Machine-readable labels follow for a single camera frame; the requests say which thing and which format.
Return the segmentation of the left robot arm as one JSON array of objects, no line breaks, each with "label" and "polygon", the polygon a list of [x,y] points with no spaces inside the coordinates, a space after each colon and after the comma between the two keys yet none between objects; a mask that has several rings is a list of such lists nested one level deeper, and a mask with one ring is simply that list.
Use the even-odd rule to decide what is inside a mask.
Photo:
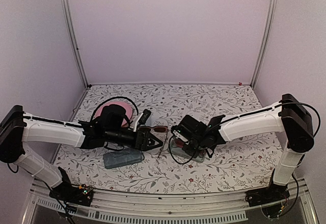
[{"label": "left robot arm", "polygon": [[76,191],[64,170],[54,167],[27,146],[28,142],[64,144],[80,149],[96,149],[106,143],[149,151],[163,146],[163,141],[144,129],[150,116],[145,110],[131,128],[126,110],[110,104],[102,108],[99,116],[89,122],[70,123],[35,117],[15,105],[1,122],[1,162],[13,163],[43,180],[58,195],[70,201]]}]

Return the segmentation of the grey glasses case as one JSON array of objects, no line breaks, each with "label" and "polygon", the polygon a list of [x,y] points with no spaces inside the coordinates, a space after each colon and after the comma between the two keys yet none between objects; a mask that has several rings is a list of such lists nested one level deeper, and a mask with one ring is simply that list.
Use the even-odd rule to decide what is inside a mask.
[{"label": "grey glasses case", "polygon": [[187,154],[185,153],[182,148],[176,148],[174,146],[174,141],[181,141],[180,139],[176,138],[176,137],[171,137],[170,141],[169,141],[169,151],[172,153],[172,155],[177,159],[178,162],[182,163],[182,162],[186,162],[186,160],[190,160],[192,159],[195,162],[199,162],[202,163],[206,157],[206,152],[205,150],[201,151],[201,152],[196,152],[195,156],[193,156],[194,153],[190,153]]}]

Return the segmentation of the pink sunglasses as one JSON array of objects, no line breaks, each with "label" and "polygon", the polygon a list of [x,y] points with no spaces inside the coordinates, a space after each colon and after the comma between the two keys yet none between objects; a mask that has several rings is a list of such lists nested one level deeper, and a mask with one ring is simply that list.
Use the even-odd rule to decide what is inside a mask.
[{"label": "pink sunglasses", "polygon": [[183,146],[184,146],[184,142],[174,141],[174,146],[175,146],[176,148],[183,148]]}]

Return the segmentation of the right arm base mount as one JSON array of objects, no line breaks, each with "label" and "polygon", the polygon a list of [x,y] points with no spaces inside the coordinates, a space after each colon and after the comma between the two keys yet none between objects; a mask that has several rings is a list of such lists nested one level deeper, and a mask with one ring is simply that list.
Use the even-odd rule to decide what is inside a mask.
[{"label": "right arm base mount", "polygon": [[273,182],[275,170],[273,170],[267,187],[246,191],[245,201],[250,207],[261,206],[278,201],[277,204],[261,208],[262,213],[269,219],[281,216],[290,194],[287,185],[281,186]]}]

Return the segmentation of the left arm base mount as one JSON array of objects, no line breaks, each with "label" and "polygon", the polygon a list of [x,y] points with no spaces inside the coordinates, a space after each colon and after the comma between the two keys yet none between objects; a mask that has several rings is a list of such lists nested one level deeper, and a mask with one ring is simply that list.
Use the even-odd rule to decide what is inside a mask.
[{"label": "left arm base mount", "polygon": [[65,170],[59,167],[59,171],[62,175],[62,183],[57,187],[51,188],[49,196],[65,203],[90,207],[94,195],[93,186],[85,184],[74,186]]}]

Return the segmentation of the blue glasses case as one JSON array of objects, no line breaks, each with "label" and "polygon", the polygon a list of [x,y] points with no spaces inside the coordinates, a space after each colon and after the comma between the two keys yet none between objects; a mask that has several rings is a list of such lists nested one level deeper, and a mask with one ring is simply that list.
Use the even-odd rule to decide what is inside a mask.
[{"label": "blue glasses case", "polygon": [[143,159],[143,153],[132,148],[126,148],[122,151],[112,151],[103,155],[105,169],[114,169],[117,167],[140,163]]}]

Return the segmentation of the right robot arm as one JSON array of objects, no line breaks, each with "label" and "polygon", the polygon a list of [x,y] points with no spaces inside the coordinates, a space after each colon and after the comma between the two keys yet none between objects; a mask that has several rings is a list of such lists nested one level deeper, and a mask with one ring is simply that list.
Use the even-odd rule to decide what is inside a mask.
[{"label": "right robot arm", "polygon": [[314,146],[314,138],[319,130],[313,128],[312,116],[308,112],[312,108],[297,101],[291,94],[284,94],[280,101],[270,106],[230,118],[216,116],[208,124],[186,115],[178,125],[172,127],[172,134],[184,142],[183,151],[194,158],[200,150],[205,150],[211,156],[218,145],[244,136],[285,133],[286,146],[273,170],[271,185],[263,191],[263,197],[273,202],[282,195],[283,186],[288,184],[305,153]]}]

